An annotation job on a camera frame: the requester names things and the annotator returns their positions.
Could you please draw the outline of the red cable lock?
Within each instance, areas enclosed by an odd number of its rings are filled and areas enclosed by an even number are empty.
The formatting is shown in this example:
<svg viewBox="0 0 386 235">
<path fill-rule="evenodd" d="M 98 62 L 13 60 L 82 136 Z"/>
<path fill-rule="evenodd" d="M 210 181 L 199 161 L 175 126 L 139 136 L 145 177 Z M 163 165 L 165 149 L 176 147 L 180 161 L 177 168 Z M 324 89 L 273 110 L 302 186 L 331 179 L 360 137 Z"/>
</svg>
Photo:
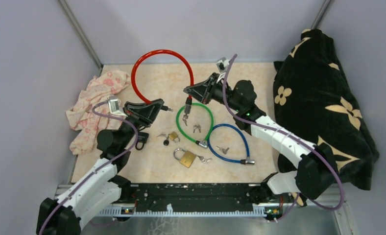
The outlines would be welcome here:
<svg viewBox="0 0 386 235">
<path fill-rule="evenodd" d="M 137 72 L 137 69 L 138 67 L 141 65 L 141 63 L 148 59 L 149 57 L 152 57 L 154 55 L 158 55 L 158 54 L 167 54 L 167 55 L 172 55 L 176 58 L 178 58 L 187 68 L 188 70 L 188 73 L 189 73 L 189 77 L 190 77 L 190 86 L 194 85 L 194 74 L 193 74 L 193 70 L 189 64 L 189 62 L 179 53 L 173 51 L 173 50 L 169 50 L 169 49 L 157 49 L 157 50 L 153 50 L 153 51 L 150 51 L 144 55 L 142 55 L 134 64 L 133 68 L 132 68 L 132 71 L 131 71 L 131 85 L 132 85 L 132 88 L 135 92 L 135 94 L 137 95 L 138 98 L 140 98 L 144 103 L 146 104 L 151 104 L 152 101 L 148 100 L 146 97 L 144 97 L 142 95 L 142 93 L 139 91 L 138 87 L 137 87 L 137 84 L 136 84 L 136 72 Z"/>
</svg>

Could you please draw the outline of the green lock key pair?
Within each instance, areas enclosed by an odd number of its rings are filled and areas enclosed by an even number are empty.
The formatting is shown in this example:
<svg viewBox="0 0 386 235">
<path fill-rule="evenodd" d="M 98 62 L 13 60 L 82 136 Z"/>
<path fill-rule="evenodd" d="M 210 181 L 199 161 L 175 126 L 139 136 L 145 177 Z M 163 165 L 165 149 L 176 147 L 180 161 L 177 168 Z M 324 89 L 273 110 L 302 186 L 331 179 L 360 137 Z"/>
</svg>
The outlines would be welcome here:
<svg viewBox="0 0 386 235">
<path fill-rule="evenodd" d="M 199 133 L 201 133 L 201 125 L 200 124 L 195 124 L 193 126 L 193 133 L 195 133 L 196 131 L 198 131 Z"/>
</svg>

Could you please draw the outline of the small brass padlock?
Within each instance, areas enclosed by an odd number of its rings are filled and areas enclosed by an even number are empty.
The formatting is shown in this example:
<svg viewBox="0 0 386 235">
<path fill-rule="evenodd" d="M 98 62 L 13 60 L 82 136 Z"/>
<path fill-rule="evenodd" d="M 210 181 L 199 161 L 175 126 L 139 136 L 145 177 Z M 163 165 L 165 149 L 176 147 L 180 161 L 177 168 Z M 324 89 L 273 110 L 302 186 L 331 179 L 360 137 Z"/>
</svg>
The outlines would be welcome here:
<svg viewBox="0 0 386 235">
<path fill-rule="evenodd" d="M 179 138 L 178 134 L 175 131 L 169 133 L 169 139 L 171 141 L 173 141 L 174 143 L 179 143 L 180 142 L 180 138 Z"/>
</svg>

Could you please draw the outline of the black-headed key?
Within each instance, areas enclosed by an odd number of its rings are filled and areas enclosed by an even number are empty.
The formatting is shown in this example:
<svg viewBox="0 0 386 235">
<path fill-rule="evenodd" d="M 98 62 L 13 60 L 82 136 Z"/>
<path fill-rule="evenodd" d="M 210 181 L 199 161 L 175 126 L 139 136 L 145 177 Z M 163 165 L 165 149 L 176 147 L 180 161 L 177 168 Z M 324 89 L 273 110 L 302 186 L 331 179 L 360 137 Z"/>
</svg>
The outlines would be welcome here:
<svg viewBox="0 0 386 235">
<path fill-rule="evenodd" d="M 169 137 L 167 137 L 167 138 L 163 141 L 163 145 L 164 145 L 164 146 L 168 146 L 168 145 L 169 145 Z"/>
</svg>

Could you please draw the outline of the green cable lock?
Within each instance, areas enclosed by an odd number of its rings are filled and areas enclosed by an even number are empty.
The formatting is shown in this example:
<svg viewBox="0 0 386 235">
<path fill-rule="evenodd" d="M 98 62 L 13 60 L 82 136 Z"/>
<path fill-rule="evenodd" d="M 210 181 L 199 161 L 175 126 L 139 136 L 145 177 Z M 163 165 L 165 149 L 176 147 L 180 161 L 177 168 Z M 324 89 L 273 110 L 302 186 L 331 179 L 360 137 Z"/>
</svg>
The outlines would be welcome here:
<svg viewBox="0 0 386 235">
<path fill-rule="evenodd" d="M 179 121 L 179 118 L 180 118 L 180 115 L 181 113 L 185 110 L 185 107 L 182 106 L 179 111 L 177 112 L 177 115 L 176 115 L 176 118 L 175 118 L 175 123 L 176 123 L 176 126 L 179 130 L 179 132 L 185 137 L 187 138 L 188 140 L 190 140 L 191 142 L 194 142 L 196 145 L 198 146 L 201 146 L 202 148 L 205 148 L 207 149 L 208 148 L 208 145 L 207 145 L 207 140 L 210 138 L 210 135 L 211 135 L 211 132 L 213 130 L 213 127 L 215 125 L 215 119 L 214 119 L 214 115 L 212 113 L 212 111 L 205 105 L 201 104 L 201 103 L 193 103 L 192 106 L 199 106 L 203 109 L 205 109 L 207 111 L 207 113 L 209 114 L 209 117 L 210 117 L 210 128 L 209 128 L 209 131 L 207 132 L 207 135 L 206 137 L 204 138 L 203 141 L 199 141 L 199 140 L 195 140 L 193 139 L 192 137 L 190 137 L 188 134 L 186 134 L 184 132 L 184 130 L 182 129 L 181 125 L 180 125 L 180 121 Z"/>
</svg>

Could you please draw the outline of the large brass padlock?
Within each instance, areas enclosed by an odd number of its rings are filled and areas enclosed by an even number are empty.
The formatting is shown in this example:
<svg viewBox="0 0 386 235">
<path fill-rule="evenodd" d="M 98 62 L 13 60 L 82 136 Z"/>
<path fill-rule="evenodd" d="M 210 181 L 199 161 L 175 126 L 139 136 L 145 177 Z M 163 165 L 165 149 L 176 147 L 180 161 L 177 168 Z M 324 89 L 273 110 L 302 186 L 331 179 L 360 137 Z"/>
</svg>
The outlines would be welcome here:
<svg viewBox="0 0 386 235">
<path fill-rule="evenodd" d="M 193 162 L 195 161 L 197 155 L 182 148 L 177 148 L 173 152 L 173 157 L 183 166 L 190 168 Z"/>
</svg>

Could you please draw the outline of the silver key bunch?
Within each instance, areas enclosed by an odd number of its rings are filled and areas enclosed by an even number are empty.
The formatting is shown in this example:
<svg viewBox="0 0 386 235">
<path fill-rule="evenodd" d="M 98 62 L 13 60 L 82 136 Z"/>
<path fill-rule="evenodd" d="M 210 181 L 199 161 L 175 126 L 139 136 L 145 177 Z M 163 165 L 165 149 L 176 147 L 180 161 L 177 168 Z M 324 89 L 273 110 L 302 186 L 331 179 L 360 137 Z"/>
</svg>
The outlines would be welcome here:
<svg viewBox="0 0 386 235">
<path fill-rule="evenodd" d="M 204 163 L 204 164 L 206 164 L 206 163 L 208 163 L 208 162 L 210 162 L 210 161 L 213 160 L 212 158 L 205 158 L 205 157 L 199 156 L 199 155 L 197 155 L 197 157 L 198 157 L 198 158 L 200 159 L 200 161 L 201 161 L 202 163 Z"/>
</svg>

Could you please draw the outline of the blue cable lock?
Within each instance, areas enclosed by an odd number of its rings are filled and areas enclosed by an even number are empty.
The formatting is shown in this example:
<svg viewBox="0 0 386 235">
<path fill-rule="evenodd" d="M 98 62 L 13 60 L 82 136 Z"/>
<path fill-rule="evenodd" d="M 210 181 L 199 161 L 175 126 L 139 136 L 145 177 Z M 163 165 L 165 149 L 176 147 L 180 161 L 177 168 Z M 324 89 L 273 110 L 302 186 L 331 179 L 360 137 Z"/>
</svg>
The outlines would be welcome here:
<svg viewBox="0 0 386 235">
<path fill-rule="evenodd" d="M 214 149 L 213 147 L 211 146 L 211 143 L 210 143 L 210 137 L 208 137 L 207 139 L 207 146 L 209 148 L 209 150 L 216 156 L 218 157 L 219 159 L 223 160 L 223 161 L 226 161 L 226 162 L 229 162 L 229 163 L 235 163 L 235 164 L 242 164 L 242 165 L 254 165 L 255 164 L 255 161 L 250 159 L 250 149 L 249 149 L 249 144 L 247 142 L 247 139 L 245 137 L 245 135 L 242 133 L 242 131 L 231 125 L 231 124 L 227 124 L 227 123 L 221 123 L 221 124 L 217 124 L 215 126 L 212 127 L 211 129 L 211 132 L 212 133 L 214 130 L 216 130 L 217 128 L 220 128 L 220 127 L 228 127 L 228 128 L 231 128 L 233 129 L 234 131 L 236 131 L 240 137 L 242 138 L 242 141 L 244 143 L 244 147 L 245 147 L 245 153 L 246 153 L 246 158 L 245 159 L 241 159 L 241 160 L 235 160 L 235 159 L 229 159 L 229 158 L 226 158 L 226 157 L 223 157 L 221 156 L 220 154 L 218 154 Z"/>
</svg>

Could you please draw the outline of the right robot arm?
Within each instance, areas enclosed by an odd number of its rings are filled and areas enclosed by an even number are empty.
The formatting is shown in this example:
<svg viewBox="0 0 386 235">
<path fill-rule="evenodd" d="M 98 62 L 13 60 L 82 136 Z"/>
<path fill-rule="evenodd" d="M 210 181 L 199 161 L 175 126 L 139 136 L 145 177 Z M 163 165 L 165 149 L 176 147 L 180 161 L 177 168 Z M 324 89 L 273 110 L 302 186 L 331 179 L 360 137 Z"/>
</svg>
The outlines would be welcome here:
<svg viewBox="0 0 386 235">
<path fill-rule="evenodd" d="M 236 125 L 253 137 L 264 140 L 285 156 L 295 167 L 287 173 L 273 173 L 265 180 L 261 195 L 268 202 L 280 194 L 301 193 L 310 200 L 317 199 L 338 179 L 333 152 L 326 143 L 315 144 L 297 137 L 273 121 L 255 104 L 257 97 L 250 80 L 240 80 L 234 88 L 213 73 L 207 80 L 183 89 L 202 104 L 214 100 L 236 111 Z"/>
</svg>

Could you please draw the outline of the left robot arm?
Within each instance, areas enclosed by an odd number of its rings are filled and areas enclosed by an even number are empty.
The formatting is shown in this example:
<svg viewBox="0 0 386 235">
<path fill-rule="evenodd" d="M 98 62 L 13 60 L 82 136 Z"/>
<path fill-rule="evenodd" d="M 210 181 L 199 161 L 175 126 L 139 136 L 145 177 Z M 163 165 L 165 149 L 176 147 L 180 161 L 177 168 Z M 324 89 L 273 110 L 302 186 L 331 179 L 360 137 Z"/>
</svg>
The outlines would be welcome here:
<svg viewBox="0 0 386 235">
<path fill-rule="evenodd" d="M 117 130 L 104 129 L 97 135 L 97 146 L 102 151 L 94 166 L 68 190 L 56 199 L 46 198 L 39 208 L 36 233 L 38 235 L 78 235 L 106 206 L 131 199 L 129 180 L 118 176 L 136 147 L 140 131 L 148 128 L 164 106 L 162 99 L 150 103 L 126 102 L 114 115 L 102 114 L 97 108 L 108 104 L 114 107 L 114 98 L 92 108 L 98 116 L 120 120 Z"/>
</svg>

